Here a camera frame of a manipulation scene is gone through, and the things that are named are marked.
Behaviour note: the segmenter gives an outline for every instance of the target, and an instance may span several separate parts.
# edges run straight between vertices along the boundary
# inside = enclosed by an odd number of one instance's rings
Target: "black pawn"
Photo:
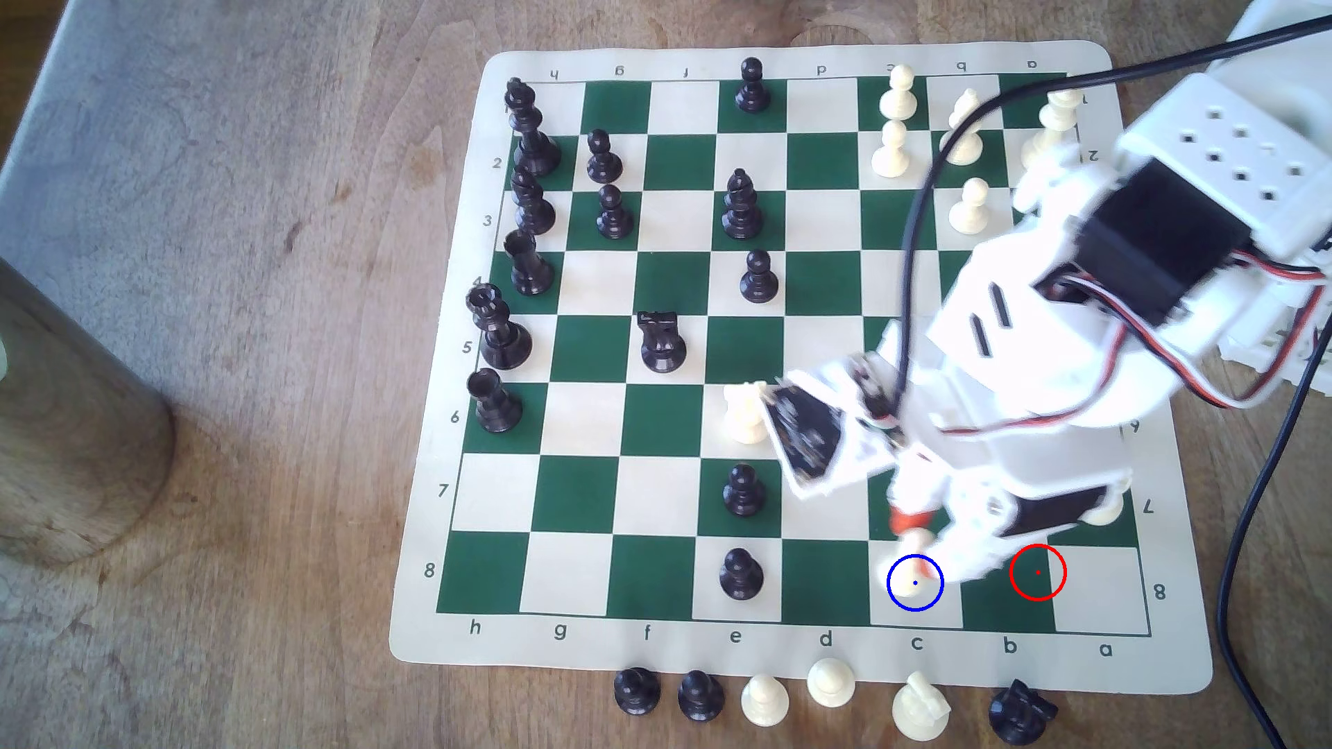
[[[615,704],[631,716],[653,712],[662,697],[657,674],[645,668],[627,668],[615,674]]]
[[[513,163],[523,167],[537,177],[543,177],[559,165],[559,147],[541,127],[541,109],[537,109],[537,92],[518,79],[509,79],[503,103],[509,107],[509,127],[518,133],[518,147],[513,149]]]
[[[666,374],[685,364],[685,339],[679,337],[679,317],[674,312],[639,312],[637,323],[643,332],[639,353],[649,369]]]
[[[763,568],[745,549],[731,549],[722,560],[722,590],[737,601],[749,601],[763,589]]]
[[[722,229],[733,240],[747,240],[758,236],[763,228],[763,212],[758,209],[758,193],[754,180],[745,169],[735,169],[726,180],[726,213],[722,213]]]
[[[468,394],[477,401],[477,421],[493,434],[507,432],[522,418],[522,401],[503,389],[494,369],[477,369],[468,376]]]
[[[722,682],[701,670],[691,670],[679,682],[679,712],[691,721],[707,722],[726,705]]]
[[[741,296],[754,304],[773,301],[777,296],[777,273],[766,251],[755,249],[745,256],[745,275],[741,276]]]
[[[514,164],[513,201],[518,204],[518,228],[534,235],[543,235],[555,225],[555,208],[546,200],[546,188],[521,164]]]
[[[587,133],[587,179],[599,184],[610,184],[619,179],[625,171],[625,163],[610,152],[610,135],[606,131],[595,129]]]
[[[625,209],[619,188],[606,185],[598,195],[601,216],[597,216],[597,231],[609,240],[625,239],[634,231],[634,215]]]
[[[509,304],[494,284],[480,284],[468,292],[472,321],[485,332],[481,359],[496,369],[513,369],[531,355],[531,333],[509,320]]]
[[[1026,746],[1046,733],[1046,722],[1059,714],[1035,689],[1019,680],[990,701],[990,728],[1011,746]]]
[[[537,296],[555,283],[555,271],[537,253],[537,237],[514,229],[503,237],[503,251],[513,260],[513,288],[523,296]]]
[[[722,489],[722,502],[731,514],[749,517],[763,509],[767,502],[767,488],[758,477],[758,472],[747,462],[737,462],[726,477],[726,488]]]
[[[751,115],[767,109],[773,95],[763,87],[763,63],[758,57],[746,57],[741,63],[741,79],[745,83],[735,92],[735,105]]]

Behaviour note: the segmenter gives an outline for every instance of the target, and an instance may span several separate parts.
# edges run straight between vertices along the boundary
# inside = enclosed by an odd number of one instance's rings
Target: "black cable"
[[[1263,492],[1267,489],[1268,481],[1272,480],[1272,473],[1276,472],[1276,464],[1280,462],[1281,453],[1285,452],[1285,444],[1291,441],[1291,433],[1295,432],[1295,422],[1300,418],[1304,398],[1309,394],[1313,374],[1323,363],[1323,356],[1328,351],[1329,341],[1332,341],[1332,317],[1328,317],[1328,321],[1323,325],[1323,332],[1319,335],[1317,345],[1313,347],[1309,363],[1304,365],[1304,374],[1300,377],[1300,384],[1295,386],[1295,397],[1291,398],[1291,406],[1285,409],[1285,420],[1281,421],[1281,428],[1276,432],[1272,452],[1267,454],[1267,462],[1259,470],[1257,478],[1253,481],[1253,489],[1249,490],[1248,501],[1244,502],[1244,509],[1240,510],[1240,518],[1235,524],[1235,533],[1231,536],[1231,548],[1225,552],[1225,565],[1221,568],[1221,584],[1216,590],[1216,638],[1221,644],[1221,658],[1225,661],[1225,668],[1231,670],[1231,677],[1235,678],[1235,685],[1239,688],[1240,694],[1244,696],[1244,701],[1248,702],[1259,725],[1263,726],[1263,733],[1267,734],[1272,749],[1285,749],[1285,742],[1281,741],[1281,734],[1276,730],[1276,725],[1272,724],[1272,718],[1267,717],[1263,702],[1259,701],[1257,694],[1253,693],[1253,688],[1249,686],[1248,678],[1244,677],[1244,670],[1240,669],[1239,661],[1235,660],[1235,648],[1231,645],[1231,582],[1235,581],[1235,566],[1240,561],[1240,548],[1244,545],[1244,534],[1248,532],[1249,522],[1253,521],[1253,513],[1257,512],[1257,502],[1263,498]]]

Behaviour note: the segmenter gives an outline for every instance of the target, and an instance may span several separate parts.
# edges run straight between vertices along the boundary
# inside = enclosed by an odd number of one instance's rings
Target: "chess board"
[[[773,103],[733,101],[739,63],[758,56]],[[870,168],[888,71],[916,72],[908,171]],[[888,474],[819,500],[782,485],[769,444],[722,430],[727,382],[774,380],[878,345],[900,315],[900,237],[912,191],[966,88],[986,99],[1043,77],[1110,67],[1091,43],[983,43],[795,49],[507,52],[490,60],[464,168],[416,478],[394,590],[390,644],[434,664],[803,677],[826,656],[860,680],[1189,693],[1211,654],[1168,410],[1126,428],[1135,485],[1108,526],[1078,526],[1010,569],[943,586],[936,605],[903,610],[872,578],[894,556]],[[554,228],[537,240],[555,269],[547,292],[513,291],[501,252],[514,228],[507,192],[515,139],[505,81],[531,83],[542,131],[562,151],[541,177]],[[986,117],[983,153],[948,167],[926,217],[915,313],[938,309],[968,251],[1010,229],[1022,144],[1042,100]],[[1067,133],[1083,159],[1107,153],[1122,120],[1115,89],[1086,92]],[[602,128],[623,160],[615,184],[635,216],[625,239],[595,228],[599,187],[581,133]],[[765,227],[735,241],[719,224],[726,177],[745,168]],[[947,223],[963,181],[991,185],[990,224]],[[738,291],[745,253],[771,253],[781,293]],[[501,376],[522,421],[492,434],[472,414],[468,374],[484,367],[466,291],[492,281],[530,329],[531,357]],[[687,359],[657,374],[639,359],[635,311],[679,315]],[[727,470],[753,464],[766,508],[739,518],[722,504]],[[947,517],[939,513],[938,530]],[[718,584],[722,557],[746,548],[766,582],[749,601]],[[1067,565],[1067,580],[1064,580]],[[920,605],[928,600],[930,593]]]

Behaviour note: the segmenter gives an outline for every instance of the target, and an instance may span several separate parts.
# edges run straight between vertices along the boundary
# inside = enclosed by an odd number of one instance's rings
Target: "green square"
[[[1022,592],[1043,598],[1050,594],[1050,553],[1031,549],[1018,554],[1014,581]],[[968,632],[1055,633],[1051,600],[1028,601],[1008,581],[1008,564],[980,580],[962,584],[962,626]]]
[[[717,132],[719,133],[781,133],[786,132],[786,81],[763,79],[763,88],[773,96],[762,112],[741,111],[735,105],[735,92],[743,81],[719,81],[717,92]]]
[[[546,384],[545,382],[505,382],[503,388],[510,396],[522,401],[522,418],[513,429],[501,434],[492,434],[481,428],[477,421],[472,401],[468,408],[457,412],[460,418],[468,421],[462,430],[462,452],[465,453],[527,453],[541,452],[541,425],[546,420]]]
[[[860,131],[882,131],[887,119],[879,112],[879,97],[888,91],[888,76],[870,76],[855,81],[856,108],[859,109]],[[916,97],[916,111],[902,121],[908,131],[930,129],[930,80],[916,76],[911,93]]]
[[[706,252],[639,252],[634,309],[707,315]]]
[[[643,189],[713,189],[715,135],[647,136]]]
[[[726,213],[726,192],[713,195],[713,251],[749,252],[766,249],[779,252],[786,247],[786,192],[759,191],[758,208],[763,212],[763,229],[751,240],[733,240],[722,229],[722,213]]]
[[[541,244],[541,239],[537,239],[537,244]],[[500,287],[500,295],[503,296],[505,304],[509,305],[509,312],[514,315],[554,315],[559,308],[559,279],[563,276],[565,269],[565,253],[562,252],[538,252],[550,268],[555,272],[555,280],[550,284],[550,288],[537,296],[521,295],[513,288],[513,260],[503,252],[494,252],[494,257],[490,259],[490,283]],[[476,279],[473,279],[473,285],[476,285]]]
[[[647,109],[651,99],[651,81],[587,81],[583,88],[583,119],[581,129],[585,133],[590,133],[597,128],[610,135],[646,133]]]
[[[709,317],[703,381],[777,380],[786,372],[783,332],[782,317]]]
[[[607,618],[689,621],[694,614],[694,537],[615,536]]]
[[[867,626],[866,541],[782,541],[782,624]]]
[[[531,529],[610,533],[618,469],[615,457],[541,456]]]
[[[787,252],[787,315],[859,315],[859,252]]]
[[[722,489],[731,468],[739,461],[705,458],[698,470],[698,534],[738,538],[782,537],[782,464],[775,460],[747,460],[754,466],[767,501],[749,517],[731,514],[722,501]]]
[[[638,249],[638,227],[642,224],[643,193],[619,193],[621,205],[634,217],[634,228],[618,240],[606,239],[597,231],[597,217],[601,216],[601,196],[595,192],[575,192],[569,207],[569,237],[565,251],[579,249]]]
[[[452,530],[434,610],[442,614],[515,614],[526,566],[526,533]]]
[[[626,385],[619,454],[698,457],[702,385]]]
[[[551,382],[623,382],[629,316],[561,315],[550,355]]]
[[[912,197],[915,191],[908,189],[860,191],[860,248],[902,249],[902,233],[906,231]],[[936,237],[934,199],[926,196],[920,231],[916,232],[916,249],[938,248]]]
[[[946,135],[948,133],[932,133],[935,156],[939,156],[939,144]],[[1008,156],[1004,152],[1003,131],[980,131],[979,135],[980,159],[966,167],[944,163],[943,171],[939,172],[939,184],[935,187],[960,188],[971,177],[980,177],[991,189],[1008,187]]]
[[[858,189],[858,148],[855,133],[790,133],[786,189]]]

